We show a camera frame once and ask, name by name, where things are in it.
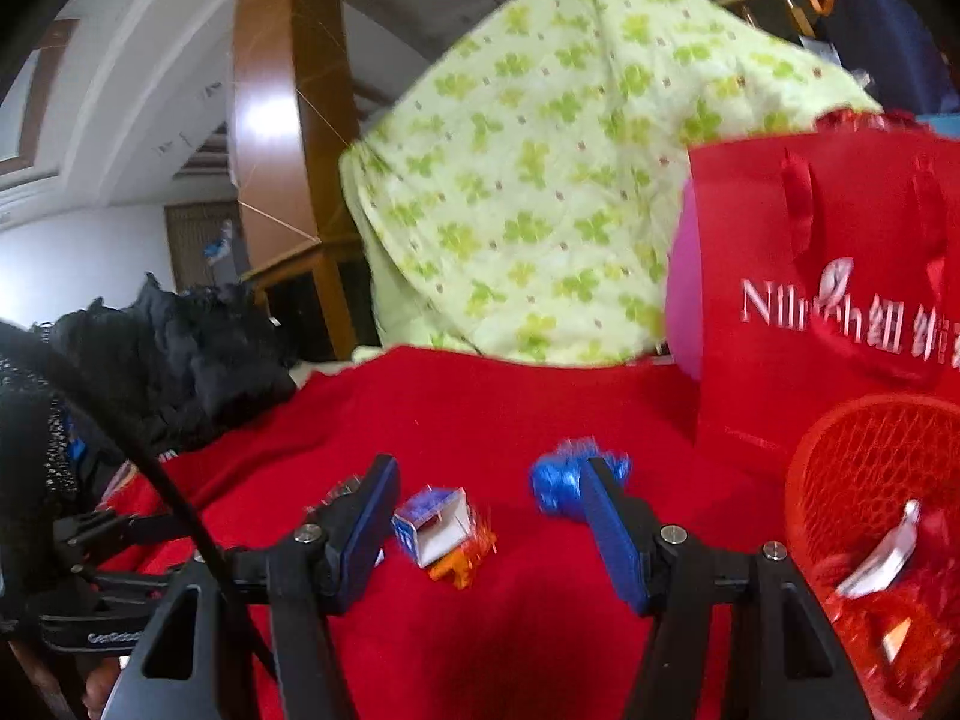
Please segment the blue foil wrapper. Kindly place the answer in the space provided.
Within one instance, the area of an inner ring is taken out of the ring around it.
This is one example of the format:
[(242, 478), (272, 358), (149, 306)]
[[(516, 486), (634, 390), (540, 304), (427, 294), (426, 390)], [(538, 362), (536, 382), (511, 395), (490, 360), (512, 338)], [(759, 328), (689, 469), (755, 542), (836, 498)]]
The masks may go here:
[(581, 497), (581, 465), (601, 458), (620, 486), (625, 486), (631, 472), (631, 458), (606, 452), (594, 439), (569, 439), (556, 445), (550, 454), (542, 455), (530, 467), (529, 488), (540, 512), (573, 522), (584, 522)]

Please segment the orange plastic wrapper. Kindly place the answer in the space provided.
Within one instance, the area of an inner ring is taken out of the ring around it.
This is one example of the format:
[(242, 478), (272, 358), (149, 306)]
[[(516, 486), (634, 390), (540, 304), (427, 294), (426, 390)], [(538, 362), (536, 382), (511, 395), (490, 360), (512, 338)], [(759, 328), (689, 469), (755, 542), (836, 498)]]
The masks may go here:
[(493, 530), (486, 523), (475, 522), (469, 538), (436, 561), (428, 569), (428, 577), (434, 582), (449, 580), (457, 590), (465, 589), (475, 569), (494, 551), (496, 535)]

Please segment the small blue white carton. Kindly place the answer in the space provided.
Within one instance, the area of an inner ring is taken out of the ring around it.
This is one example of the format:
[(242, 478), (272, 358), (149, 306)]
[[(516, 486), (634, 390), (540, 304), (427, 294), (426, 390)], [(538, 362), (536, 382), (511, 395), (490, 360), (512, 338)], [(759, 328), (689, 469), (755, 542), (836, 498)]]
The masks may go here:
[(402, 551), (418, 567), (443, 559), (473, 535), (472, 516), (462, 488), (423, 488), (392, 516)]

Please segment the magenta pillow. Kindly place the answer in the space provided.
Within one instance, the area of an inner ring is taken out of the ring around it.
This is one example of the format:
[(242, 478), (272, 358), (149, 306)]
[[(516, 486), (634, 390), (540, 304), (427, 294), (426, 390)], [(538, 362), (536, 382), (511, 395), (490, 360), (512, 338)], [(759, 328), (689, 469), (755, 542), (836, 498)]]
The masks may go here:
[(703, 268), (693, 182), (683, 186), (682, 210), (669, 252), (665, 341), (675, 364), (693, 380), (703, 369)]

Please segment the red plastic mesh basket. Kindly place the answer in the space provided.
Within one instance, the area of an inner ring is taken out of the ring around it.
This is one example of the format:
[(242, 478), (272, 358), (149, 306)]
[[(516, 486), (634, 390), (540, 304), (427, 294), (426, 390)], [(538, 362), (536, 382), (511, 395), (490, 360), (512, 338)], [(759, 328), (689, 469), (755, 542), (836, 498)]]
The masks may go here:
[(873, 394), (791, 421), (786, 533), (875, 717), (958, 713), (958, 405)]

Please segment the black lace garment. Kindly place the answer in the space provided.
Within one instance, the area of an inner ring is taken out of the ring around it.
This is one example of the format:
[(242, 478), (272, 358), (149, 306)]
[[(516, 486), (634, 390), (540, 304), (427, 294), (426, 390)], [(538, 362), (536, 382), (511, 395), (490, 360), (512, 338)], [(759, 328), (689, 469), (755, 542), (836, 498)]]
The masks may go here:
[[(200, 449), (296, 390), (274, 324), (240, 284), (178, 294), (148, 277), (127, 307), (94, 301), (28, 333), (156, 457)], [(3, 359), (3, 504), (91, 509), (125, 465), (93, 419)]]

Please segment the red paper gift bag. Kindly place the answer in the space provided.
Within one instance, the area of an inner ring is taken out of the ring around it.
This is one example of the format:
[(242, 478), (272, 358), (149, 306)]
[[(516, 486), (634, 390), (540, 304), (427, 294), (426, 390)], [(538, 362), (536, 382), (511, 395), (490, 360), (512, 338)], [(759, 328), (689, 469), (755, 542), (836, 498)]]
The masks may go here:
[(848, 401), (957, 400), (957, 140), (754, 138), (695, 149), (690, 169), (702, 452), (781, 478)]

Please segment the green clover patterned quilt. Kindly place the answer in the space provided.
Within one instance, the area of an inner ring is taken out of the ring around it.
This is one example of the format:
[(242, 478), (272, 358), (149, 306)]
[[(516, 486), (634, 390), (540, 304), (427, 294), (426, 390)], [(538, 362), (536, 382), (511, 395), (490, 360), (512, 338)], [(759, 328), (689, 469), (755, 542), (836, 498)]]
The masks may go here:
[(693, 146), (872, 99), (711, 0), (509, 0), (340, 177), (387, 346), (607, 366), (664, 338)]

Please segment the brown wooden cabinet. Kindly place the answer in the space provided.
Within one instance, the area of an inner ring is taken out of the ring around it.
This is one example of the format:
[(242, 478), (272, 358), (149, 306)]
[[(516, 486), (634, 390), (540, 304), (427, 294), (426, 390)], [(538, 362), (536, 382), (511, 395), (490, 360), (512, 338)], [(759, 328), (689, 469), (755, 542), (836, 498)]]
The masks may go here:
[(358, 137), (342, 0), (236, 0), (229, 135), (260, 304), (308, 278), (332, 356), (358, 346), (342, 266), (363, 259), (338, 160)]

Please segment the red crumpled foil in bag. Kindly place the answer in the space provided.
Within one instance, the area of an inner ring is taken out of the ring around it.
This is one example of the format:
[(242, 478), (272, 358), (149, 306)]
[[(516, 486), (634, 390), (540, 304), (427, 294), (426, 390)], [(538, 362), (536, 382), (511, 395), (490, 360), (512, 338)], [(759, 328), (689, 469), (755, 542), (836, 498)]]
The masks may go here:
[(815, 132), (921, 132), (932, 133), (932, 127), (918, 121), (903, 110), (857, 110), (840, 107), (819, 115), (814, 122)]

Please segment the navy blue hanging bag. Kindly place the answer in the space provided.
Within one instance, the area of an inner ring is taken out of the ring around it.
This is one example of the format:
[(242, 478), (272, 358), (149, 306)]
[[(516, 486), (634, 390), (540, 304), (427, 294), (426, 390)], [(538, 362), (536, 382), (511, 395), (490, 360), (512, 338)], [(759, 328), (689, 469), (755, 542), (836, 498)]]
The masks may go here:
[(957, 114), (958, 86), (907, 0), (833, 0), (817, 29), (844, 68), (871, 77), (871, 96), (882, 106), (914, 115)]

